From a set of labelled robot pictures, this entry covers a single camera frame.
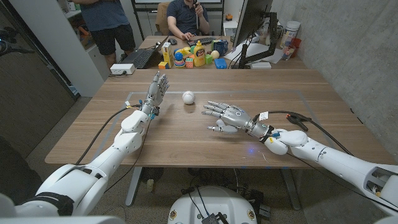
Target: man's shorts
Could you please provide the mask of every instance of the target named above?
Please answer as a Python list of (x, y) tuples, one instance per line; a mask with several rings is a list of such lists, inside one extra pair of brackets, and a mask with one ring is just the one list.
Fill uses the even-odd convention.
[(91, 36), (93, 36), (101, 55), (110, 55), (116, 51), (115, 39), (122, 50), (133, 51), (136, 47), (130, 24), (120, 25), (112, 29), (91, 31)]

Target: wooden table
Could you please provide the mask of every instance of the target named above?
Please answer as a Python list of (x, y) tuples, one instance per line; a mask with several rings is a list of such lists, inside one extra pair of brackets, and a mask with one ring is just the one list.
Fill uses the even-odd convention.
[[(156, 42), (162, 42), (167, 36), (148, 36), (147, 38), (145, 38), (145, 40), (143, 41), (143, 43), (139, 46), (140, 49), (146, 49), (149, 47), (152, 47), (153, 45), (156, 44)], [(219, 39), (223, 39), (223, 40), (228, 40), (228, 51), (226, 54), (230, 53), (232, 51), (232, 45), (233, 43), (230, 40), (230, 36), (215, 36), (216, 38)], [(177, 45), (172, 45), (172, 50), (174, 51), (174, 49), (182, 49), (184, 47), (188, 47), (188, 44), (185, 40), (181, 40), (178, 37), (174, 37), (174, 36), (170, 36), (169, 38), (174, 38), (175, 40), (177, 40)], [(211, 50), (211, 44), (208, 45), (204, 45), (205, 47), (205, 52)], [(162, 54), (162, 51), (159, 51), (159, 56), (156, 57), (154, 59), (153, 62), (150, 63), (149, 68), (153, 68), (153, 69), (158, 69), (158, 64), (161, 61), (160, 59), (160, 55)], [(227, 65), (229, 65), (229, 63), (231, 62), (229, 59), (225, 58), (225, 61), (227, 63)], [(304, 63), (298, 58), (291, 58), (288, 61), (285, 60), (279, 60), (278, 63), (271, 63), (271, 67), (273, 69), (307, 69), (306, 66), (304, 65)], [(194, 69), (215, 69), (216, 65), (214, 63), (210, 64), (210, 65), (203, 65), (201, 67), (194, 67)]]
[[(136, 70), (133, 75), (109, 78), (86, 108), (69, 127), (46, 157), (50, 164), (75, 163), (102, 124), (126, 100), (136, 104), (144, 99), (157, 70)], [(207, 101), (237, 105), (252, 117), (269, 110), (295, 111), (312, 117), (339, 140), (356, 157), (369, 162), (394, 164), (393, 158), (359, 122), (346, 103), (315, 70), (163, 70), (170, 88), (160, 106), (160, 115), (150, 124), (137, 166), (145, 167), (247, 167), (308, 168), (288, 155), (278, 156), (256, 138), (243, 132), (235, 135), (214, 133), (206, 129), (216, 118), (202, 115)], [(194, 105), (182, 102), (184, 91), (194, 91)], [(82, 163), (88, 163), (96, 151), (109, 147), (125, 111), (110, 122), (94, 143)], [(283, 114), (272, 114), (263, 121), (275, 128), (300, 129)], [(308, 135), (331, 145), (314, 126)], [(131, 165), (138, 151), (123, 161)]]

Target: bottle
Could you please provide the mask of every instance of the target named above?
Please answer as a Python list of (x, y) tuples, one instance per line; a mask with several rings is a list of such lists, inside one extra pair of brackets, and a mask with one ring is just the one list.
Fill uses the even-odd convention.
[(193, 49), (193, 54), (195, 55), (195, 58), (193, 59), (193, 64), (196, 67), (202, 66), (206, 63), (205, 61), (205, 48), (204, 46), (201, 45), (200, 40), (198, 40), (196, 47)]
[(297, 32), (299, 31), (301, 23), (297, 21), (288, 21), (286, 24), (285, 32), (280, 41), (280, 47), (284, 48), (285, 45), (289, 46), (293, 38), (296, 38)]

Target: dark shirt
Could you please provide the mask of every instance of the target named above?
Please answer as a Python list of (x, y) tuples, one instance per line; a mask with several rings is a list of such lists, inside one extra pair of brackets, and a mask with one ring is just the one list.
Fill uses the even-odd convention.
[[(207, 11), (204, 6), (202, 7), (203, 17), (208, 22)], [(184, 3), (184, 0), (174, 0), (170, 2), (167, 8), (167, 17), (169, 16), (177, 20), (177, 28), (184, 34), (187, 32), (197, 34), (197, 14), (195, 13), (195, 7), (189, 8), (189, 6)]]
[(93, 4), (80, 4), (81, 14), (90, 31), (112, 29), (130, 24), (120, 0), (98, 1)]

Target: metal table leg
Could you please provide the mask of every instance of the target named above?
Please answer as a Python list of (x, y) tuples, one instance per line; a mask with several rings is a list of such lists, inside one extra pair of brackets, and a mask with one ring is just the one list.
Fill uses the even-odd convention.
[(300, 210), (301, 205), (299, 201), (299, 195), (297, 194), (296, 186), (294, 185), (292, 171), (290, 169), (281, 169), (280, 173), (284, 178), (287, 192), (289, 193), (290, 202), (292, 203), (292, 207), (294, 210)]
[(134, 197), (136, 196), (138, 190), (139, 178), (141, 177), (142, 167), (135, 167), (132, 171), (132, 177), (130, 181), (129, 191), (126, 196), (126, 206), (130, 207), (134, 201)]

